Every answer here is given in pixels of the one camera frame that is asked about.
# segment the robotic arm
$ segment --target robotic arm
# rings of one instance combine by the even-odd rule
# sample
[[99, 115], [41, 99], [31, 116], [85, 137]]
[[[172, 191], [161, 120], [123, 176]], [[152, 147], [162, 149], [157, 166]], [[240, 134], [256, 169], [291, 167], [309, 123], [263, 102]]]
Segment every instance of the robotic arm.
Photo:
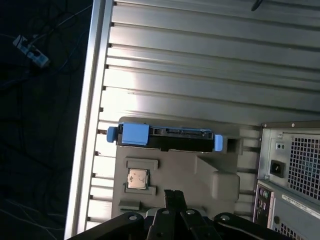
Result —
[[290, 240], [291, 238], [231, 213], [213, 220], [187, 208], [179, 190], [164, 190], [164, 208], [143, 218], [127, 212], [70, 240]]

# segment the power supply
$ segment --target power supply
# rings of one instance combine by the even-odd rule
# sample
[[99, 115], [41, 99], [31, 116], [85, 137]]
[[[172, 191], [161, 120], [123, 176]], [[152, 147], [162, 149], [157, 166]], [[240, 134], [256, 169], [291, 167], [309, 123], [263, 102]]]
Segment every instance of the power supply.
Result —
[[318, 240], [320, 121], [262, 126], [253, 221], [294, 240]]

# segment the corrugated metal panel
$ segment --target corrugated metal panel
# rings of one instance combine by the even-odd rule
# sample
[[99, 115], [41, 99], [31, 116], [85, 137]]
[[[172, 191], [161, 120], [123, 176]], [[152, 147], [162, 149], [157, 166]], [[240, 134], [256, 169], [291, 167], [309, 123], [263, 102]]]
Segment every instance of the corrugated metal panel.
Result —
[[318, 11], [265, 1], [251, 12], [251, 4], [117, 1], [102, 101], [117, 96], [120, 112], [247, 125], [317, 119]]
[[254, 126], [319, 119], [319, 1], [113, 2], [93, 3], [65, 237], [111, 217], [116, 146], [97, 130], [123, 116], [240, 124], [235, 213], [250, 219]]

